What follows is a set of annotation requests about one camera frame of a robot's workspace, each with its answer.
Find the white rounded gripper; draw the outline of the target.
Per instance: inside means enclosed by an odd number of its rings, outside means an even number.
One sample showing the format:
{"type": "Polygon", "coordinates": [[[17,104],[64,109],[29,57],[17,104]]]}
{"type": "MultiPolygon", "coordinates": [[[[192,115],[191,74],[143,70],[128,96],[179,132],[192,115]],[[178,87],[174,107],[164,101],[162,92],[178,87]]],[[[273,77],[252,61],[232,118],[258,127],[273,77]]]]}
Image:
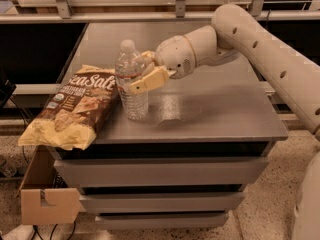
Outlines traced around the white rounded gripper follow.
{"type": "Polygon", "coordinates": [[[155,67],[155,60],[158,65],[150,73],[141,79],[133,82],[129,86],[131,94],[141,94],[166,84],[172,79],[181,79],[194,72],[196,59],[193,48],[188,39],[184,36],[174,36],[163,41],[153,51],[144,51],[142,58],[146,70],[152,70],[155,67]]]}

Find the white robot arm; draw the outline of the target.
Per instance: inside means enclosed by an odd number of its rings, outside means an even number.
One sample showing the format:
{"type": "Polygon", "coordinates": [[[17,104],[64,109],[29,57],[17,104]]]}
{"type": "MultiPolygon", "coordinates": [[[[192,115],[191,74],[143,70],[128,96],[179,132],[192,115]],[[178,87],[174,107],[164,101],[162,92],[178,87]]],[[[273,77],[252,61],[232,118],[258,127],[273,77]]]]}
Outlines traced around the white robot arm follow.
{"type": "MultiPolygon", "coordinates": [[[[211,24],[163,41],[142,58],[146,72],[131,85],[137,93],[162,87],[168,79],[188,76],[201,65],[214,65],[233,51],[244,55],[280,98],[320,137],[320,68],[275,37],[243,8],[218,7],[211,24]]],[[[310,160],[296,193],[289,239],[320,240],[320,154],[310,160]]]]}

